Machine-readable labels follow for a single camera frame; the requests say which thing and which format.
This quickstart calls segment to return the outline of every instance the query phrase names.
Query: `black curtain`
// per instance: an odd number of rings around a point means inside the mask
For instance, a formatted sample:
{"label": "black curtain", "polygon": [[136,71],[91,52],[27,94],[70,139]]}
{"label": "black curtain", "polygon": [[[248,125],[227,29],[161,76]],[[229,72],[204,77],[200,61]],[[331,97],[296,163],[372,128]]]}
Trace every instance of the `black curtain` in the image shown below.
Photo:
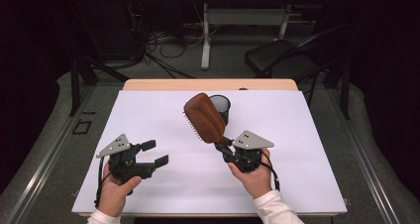
{"label": "black curtain", "polygon": [[365,95],[374,139],[420,200],[420,0],[327,6],[316,30],[350,23],[351,82]]}
{"label": "black curtain", "polygon": [[0,22],[3,192],[53,111],[69,55],[45,0],[0,0]]}

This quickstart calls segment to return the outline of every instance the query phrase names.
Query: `wooden tabletop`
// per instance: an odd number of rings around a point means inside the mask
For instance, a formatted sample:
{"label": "wooden tabletop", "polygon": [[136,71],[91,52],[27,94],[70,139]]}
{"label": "wooden tabletop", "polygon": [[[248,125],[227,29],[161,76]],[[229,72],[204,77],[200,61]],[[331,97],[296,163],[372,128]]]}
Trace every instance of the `wooden tabletop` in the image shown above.
{"label": "wooden tabletop", "polygon": [[203,78],[203,79],[129,79],[123,90],[297,90],[292,79],[272,78]]}

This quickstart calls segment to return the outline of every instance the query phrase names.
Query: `brush bristles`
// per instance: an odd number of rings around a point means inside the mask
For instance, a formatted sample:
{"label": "brush bristles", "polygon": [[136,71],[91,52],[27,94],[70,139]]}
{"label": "brush bristles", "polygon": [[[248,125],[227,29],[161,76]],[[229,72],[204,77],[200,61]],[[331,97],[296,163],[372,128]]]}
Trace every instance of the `brush bristles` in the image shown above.
{"label": "brush bristles", "polygon": [[189,125],[191,126],[192,130],[194,131],[195,135],[198,137],[198,139],[200,139],[201,141],[203,141],[203,139],[201,138],[201,136],[198,134],[197,130],[195,129],[194,125],[192,125],[191,121],[189,121],[188,117],[186,116],[185,112],[182,112],[185,119],[188,121]]}

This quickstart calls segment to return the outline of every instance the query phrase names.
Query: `table leg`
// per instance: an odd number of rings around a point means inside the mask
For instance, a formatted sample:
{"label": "table leg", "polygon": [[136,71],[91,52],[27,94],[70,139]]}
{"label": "table leg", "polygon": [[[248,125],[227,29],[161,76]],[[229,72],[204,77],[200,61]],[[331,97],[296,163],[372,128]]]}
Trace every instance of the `table leg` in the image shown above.
{"label": "table leg", "polygon": [[203,56],[201,58],[201,68],[208,69],[210,64],[210,38],[209,38],[209,18],[208,18],[208,4],[204,4],[204,46]]}
{"label": "table leg", "polygon": [[288,19],[289,19],[289,14],[290,14],[290,10],[291,10],[291,5],[287,5],[285,10],[284,10],[284,15],[282,16],[282,23],[280,26],[280,31],[278,32],[278,39],[279,40],[283,40],[284,39],[284,34],[286,33],[286,28],[287,28],[287,23],[288,23]]}

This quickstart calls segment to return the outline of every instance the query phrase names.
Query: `human arm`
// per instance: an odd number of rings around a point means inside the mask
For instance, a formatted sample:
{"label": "human arm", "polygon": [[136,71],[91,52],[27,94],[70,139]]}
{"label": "human arm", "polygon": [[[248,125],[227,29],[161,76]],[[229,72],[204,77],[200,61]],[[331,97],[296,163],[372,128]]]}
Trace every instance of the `human arm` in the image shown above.
{"label": "human arm", "polygon": [[[269,165],[269,151],[263,148],[262,162]],[[271,188],[271,170],[259,166],[249,173],[242,173],[234,164],[229,163],[232,174],[243,184],[254,199],[257,214],[264,224],[301,224],[303,223],[281,198],[279,190]]]}
{"label": "human arm", "polygon": [[89,224],[120,223],[127,194],[142,181],[139,176],[134,176],[120,185],[121,181],[110,174],[108,163],[105,165],[103,176],[105,179],[102,182],[98,209],[91,214]]}

